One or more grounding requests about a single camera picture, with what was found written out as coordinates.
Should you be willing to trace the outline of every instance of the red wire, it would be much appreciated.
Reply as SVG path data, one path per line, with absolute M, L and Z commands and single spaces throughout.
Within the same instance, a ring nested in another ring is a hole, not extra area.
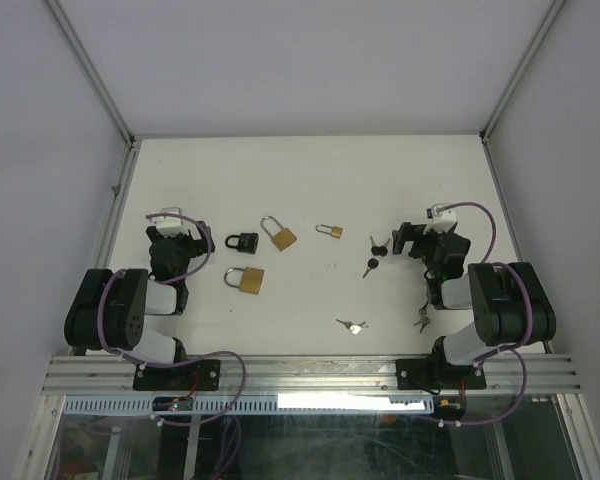
M 189 390 L 189 393 L 187 393 L 187 395 L 184 398 L 191 397 L 191 395 L 193 395 L 196 391 L 196 388 L 198 388 L 198 372 L 193 372 L 192 376 L 195 379 L 195 383 L 193 384 L 193 387 L 191 387 L 191 390 Z
M 464 378 L 460 379 L 460 400 L 464 400 L 464 394 L 467 391 L 467 384 L 464 381 Z

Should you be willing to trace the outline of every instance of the white table surface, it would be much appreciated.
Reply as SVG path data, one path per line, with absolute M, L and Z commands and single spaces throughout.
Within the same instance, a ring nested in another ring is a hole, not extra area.
M 407 257 L 408 244 L 363 280 L 369 235 L 384 243 L 401 222 L 426 222 L 432 204 L 463 200 L 484 204 L 496 219 L 491 260 L 514 261 L 477 136 L 144 140 L 110 267 L 149 268 L 144 215 L 178 206 L 211 226 L 216 253 L 187 280 L 184 314 L 147 317 L 147 324 L 181 339 L 188 353 L 428 353 L 437 337 L 469 323 L 472 312 L 430 309 L 432 323 L 419 334 L 413 323 L 426 299 L 422 262 Z M 479 261 L 489 221 L 473 208 L 456 213 L 457 233 L 472 242 L 467 263 Z M 298 241 L 278 251 L 260 229 L 265 215 Z M 343 227 L 342 238 L 315 232 L 318 223 Z M 240 232 L 260 233 L 256 255 L 224 246 L 227 235 Z M 245 266 L 265 270 L 257 296 L 223 282 L 228 268 Z M 369 328 L 354 336 L 336 318 Z

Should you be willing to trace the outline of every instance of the black padlock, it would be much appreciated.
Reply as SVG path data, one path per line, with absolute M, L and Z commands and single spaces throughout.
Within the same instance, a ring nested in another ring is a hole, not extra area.
M 238 239 L 238 243 L 236 245 L 230 245 L 229 241 L 234 238 Z M 225 238 L 224 244 L 227 248 L 233 248 L 242 253 L 254 254 L 258 249 L 258 239 L 259 235 L 257 233 L 241 233 L 240 235 L 229 235 Z

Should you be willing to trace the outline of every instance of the key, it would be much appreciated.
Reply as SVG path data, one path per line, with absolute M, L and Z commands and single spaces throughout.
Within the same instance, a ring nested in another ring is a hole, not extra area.
M 359 323 L 358 325 L 351 325 L 349 327 L 349 331 L 351 333 L 353 333 L 354 335 L 357 335 L 362 331 L 362 329 L 367 328 L 368 326 L 369 325 L 367 325 L 367 322 L 362 322 L 362 323 Z
M 351 330 L 351 328 L 353 327 L 353 323 L 351 322 L 345 322 L 344 320 L 338 320 L 337 318 L 336 322 L 340 322 L 341 324 L 343 324 L 345 327 L 347 327 L 347 330 Z
M 336 322 L 340 322 L 341 324 L 343 324 L 347 328 L 347 330 L 349 330 L 354 335 L 359 334 L 363 329 L 369 327 L 369 325 L 367 325 L 367 322 L 362 322 L 358 325 L 354 325 L 352 322 L 345 322 L 343 320 L 338 320 L 337 318 Z
M 429 302 L 425 303 L 424 307 L 422 307 L 418 310 L 418 314 L 420 315 L 420 320 L 418 320 L 416 323 L 413 324 L 414 327 L 416 325 L 420 325 L 420 333 L 422 333 L 422 331 L 425 329 L 425 327 L 431 323 L 431 319 L 427 315 L 428 303 Z
M 371 253 L 374 257 L 380 256 L 380 257 L 386 257 L 387 253 L 389 253 L 389 249 L 387 248 L 389 246 L 389 242 L 391 242 L 391 239 L 387 240 L 384 245 L 374 245 L 371 247 Z
M 370 258 L 367 262 L 367 271 L 364 272 L 362 278 L 366 277 L 371 270 L 378 268 L 378 265 L 380 265 L 380 262 L 378 260 L 376 260 L 375 258 Z

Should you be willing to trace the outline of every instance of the small brass padlock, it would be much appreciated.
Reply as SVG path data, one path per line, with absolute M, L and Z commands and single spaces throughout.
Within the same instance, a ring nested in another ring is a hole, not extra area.
M 332 227 L 331 225 L 316 225 L 316 232 L 331 235 L 333 238 L 342 236 L 342 227 Z
M 278 228 L 280 228 L 280 231 L 273 235 L 269 230 L 267 230 L 267 227 L 264 226 L 265 220 L 273 221 L 278 226 Z M 291 230 L 283 227 L 282 224 L 271 215 L 267 215 L 262 220 L 260 220 L 260 226 L 267 233 L 267 235 L 271 237 L 271 241 L 276 247 L 278 247 L 278 250 L 280 251 L 283 251 L 284 249 L 290 247 L 298 239 Z
M 242 278 L 240 279 L 240 285 L 233 285 L 229 283 L 227 277 L 231 272 L 238 271 L 242 272 Z M 257 295 L 260 293 L 260 286 L 262 285 L 262 278 L 264 277 L 264 270 L 259 268 L 230 268 L 224 273 L 224 283 L 230 287 L 237 288 L 244 293 L 253 293 Z

